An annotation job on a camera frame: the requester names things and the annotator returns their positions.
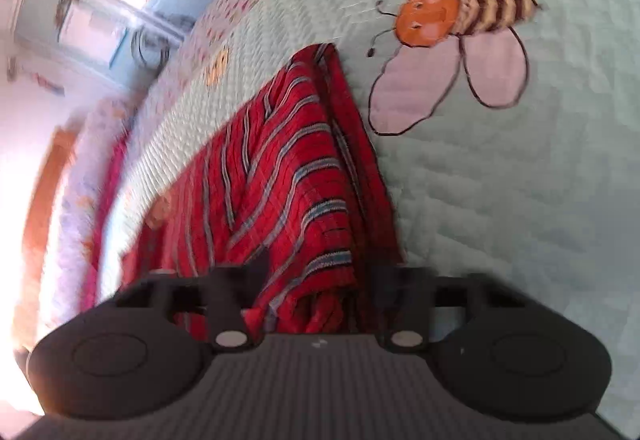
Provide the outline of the pink fringed blanket edge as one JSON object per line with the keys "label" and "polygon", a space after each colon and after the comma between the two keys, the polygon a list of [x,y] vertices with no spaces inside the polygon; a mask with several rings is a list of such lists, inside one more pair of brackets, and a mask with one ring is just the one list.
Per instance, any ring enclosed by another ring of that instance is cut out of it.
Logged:
{"label": "pink fringed blanket edge", "polygon": [[104,217],[108,173],[116,147],[126,140],[132,104],[101,100],[85,119],[74,150],[62,197],[58,238],[58,319],[66,322],[80,311],[96,245],[96,226]]}

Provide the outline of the red plaid cloth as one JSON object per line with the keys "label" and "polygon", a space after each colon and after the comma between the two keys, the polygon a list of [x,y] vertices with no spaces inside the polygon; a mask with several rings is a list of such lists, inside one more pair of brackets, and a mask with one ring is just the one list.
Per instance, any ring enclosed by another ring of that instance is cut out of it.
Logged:
{"label": "red plaid cloth", "polygon": [[401,253],[378,160],[331,44],[311,45],[203,145],[146,214],[122,282],[262,258],[262,333],[370,332],[369,283]]}

